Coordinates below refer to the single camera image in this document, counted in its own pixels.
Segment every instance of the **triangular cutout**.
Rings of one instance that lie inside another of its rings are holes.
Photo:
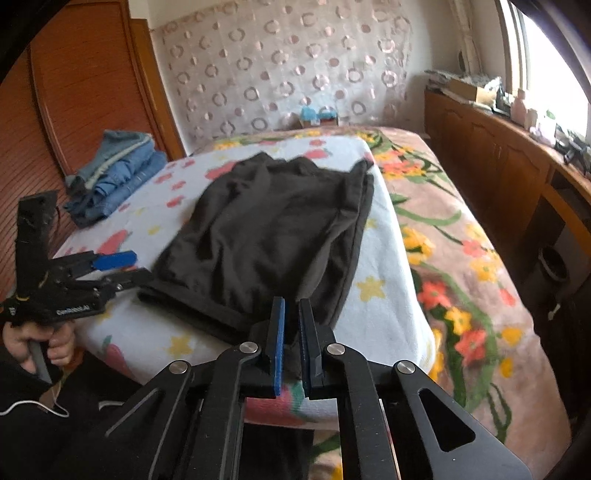
[[[427,412],[441,450],[451,452],[476,439],[470,427],[456,417],[431,390],[423,388],[418,396]]]

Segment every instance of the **floral bedspread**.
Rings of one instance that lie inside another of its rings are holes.
[[[321,134],[363,138],[387,181],[437,342],[429,375],[543,478],[570,444],[554,374],[502,260],[418,135],[336,127],[236,137],[211,149]],[[317,436],[310,478],[341,478],[338,434]]]

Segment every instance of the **folded black garment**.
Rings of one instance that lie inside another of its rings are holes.
[[[357,267],[374,195],[371,163],[350,172],[307,158],[241,161],[203,192],[193,215],[160,255],[143,300],[176,306],[228,343],[287,302],[286,341],[297,333],[296,302],[310,298],[317,322],[333,325]]]

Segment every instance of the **metal screw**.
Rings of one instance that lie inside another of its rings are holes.
[[[343,355],[345,353],[345,346],[340,343],[331,343],[326,347],[326,351],[331,355]]]
[[[258,350],[258,345],[255,342],[244,342],[240,344],[240,351],[242,353],[254,353]]]
[[[396,364],[396,368],[400,373],[405,375],[413,374],[417,369],[417,367],[414,366],[414,363],[409,360],[402,360],[401,362],[398,362]]]
[[[168,366],[168,369],[170,370],[170,373],[180,375],[189,369],[189,364],[184,360],[175,360]]]

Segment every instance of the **human hand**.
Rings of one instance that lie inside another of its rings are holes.
[[[34,374],[37,373],[37,369],[29,351],[29,340],[37,342],[49,341],[47,358],[52,364],[63,367],[72,360],[74,354],[74,322],[66,322],[57,330],[52,327],[40,326],[34,322],[26,322],[18,327],[13,327],[10,323],[4,325],[2,341],[6,350],[17,360],[21,367]]]

